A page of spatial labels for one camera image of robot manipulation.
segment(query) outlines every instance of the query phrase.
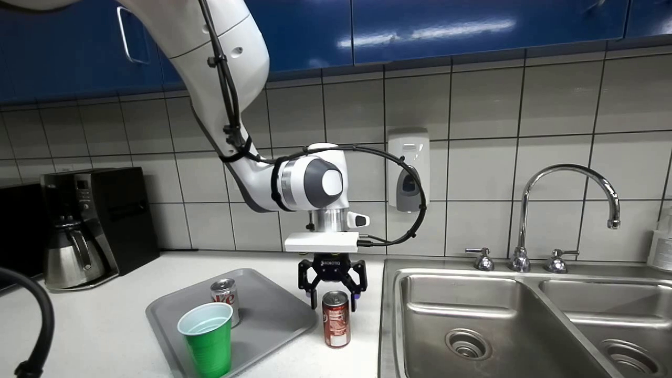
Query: coffee maker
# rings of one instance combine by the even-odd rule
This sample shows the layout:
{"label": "coffee maker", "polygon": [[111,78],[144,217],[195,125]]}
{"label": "coffee maker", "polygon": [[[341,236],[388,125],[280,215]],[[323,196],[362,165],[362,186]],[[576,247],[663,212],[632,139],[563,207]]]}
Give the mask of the coffee maker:
{"label": "coffee maker", "polygon": [[141,167],[47,174],[43,186],[50,292],[103,286],[161,254]]}

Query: dish drying tray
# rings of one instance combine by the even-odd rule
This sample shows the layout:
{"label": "dish drying tray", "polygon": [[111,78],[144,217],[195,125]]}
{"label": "dish drying tray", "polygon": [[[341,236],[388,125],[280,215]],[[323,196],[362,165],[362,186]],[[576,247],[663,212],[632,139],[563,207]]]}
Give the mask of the dish drying tray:
{"label": "dish drying tray", "polygon": [[176,332],[176,322],[189,309],[211,302],[211,283],[222,278],[235,280],[240,302],[240,324],[231,330],[234,357],[228,378],[242,374],[318,324],[318,314],[309,305],[255,269],[211,278],[154,300],[145,310],[174,375],[198,375],[189,344]]}

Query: plastic cup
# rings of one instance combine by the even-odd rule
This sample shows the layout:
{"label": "plastic cup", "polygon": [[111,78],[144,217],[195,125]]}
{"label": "plastic cup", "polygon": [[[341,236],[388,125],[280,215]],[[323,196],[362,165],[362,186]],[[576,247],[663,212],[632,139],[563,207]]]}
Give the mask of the plastic cup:
{"label": "plastic cup", "polygon": [[205,378],[220,378],[231,369],[231,314],[228,302],[209,302],[176,322],[176,332],[188,339],[195,369]]}

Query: faucet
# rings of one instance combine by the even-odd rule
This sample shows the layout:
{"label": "faucet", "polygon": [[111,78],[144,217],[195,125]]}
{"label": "faucet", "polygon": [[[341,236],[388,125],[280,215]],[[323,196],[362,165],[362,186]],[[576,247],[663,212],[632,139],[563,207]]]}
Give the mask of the faucet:
{"label": "faucet", "polygon": [[576,165],[576,163],[546,165],[545,171],[541,171],[539,174],[533,174],[528,181],[526,192],[523,192],[519,245],[510,254],[510,269],[512,271],[530,271],[530,258],[528,258],[528,247],[526,247],[526,215],[528,215],[530,192],[546,174],[562,172],[562,171],[579,172],[584,177],[591,177],[606,192],[606,196],[610,200],[608,229],[617,229],[621,224],[621,205],[620,205],[617,193],[616,193],[614,184],[604,174],[599,174],[586,165]]}

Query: black hose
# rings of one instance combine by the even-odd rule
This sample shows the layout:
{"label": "black hose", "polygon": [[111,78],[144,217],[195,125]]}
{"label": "black hose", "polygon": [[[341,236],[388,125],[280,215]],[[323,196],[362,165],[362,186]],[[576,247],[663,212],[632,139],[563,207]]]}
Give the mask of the black hose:
{"label": "black hose", "polygon": [[15,369],[17,378],[36,378],[43,375],[43,365],[48,357],[48,349],[50,343],[54,339],[54,306],[50,305],[48,294],[45,292],[43,286],[38,286],[33,280],[4,269],[0,267],[0,280],[8,280],[10,283],[17,283],[22,287],[26,287],[30,294],[36,297],[40,310],[43,310],[43,330],[38,335],[38,343],[33,346],[33,351],[30,352],[30,359],[26,359],[24,364],[19,364],[19,367]]}

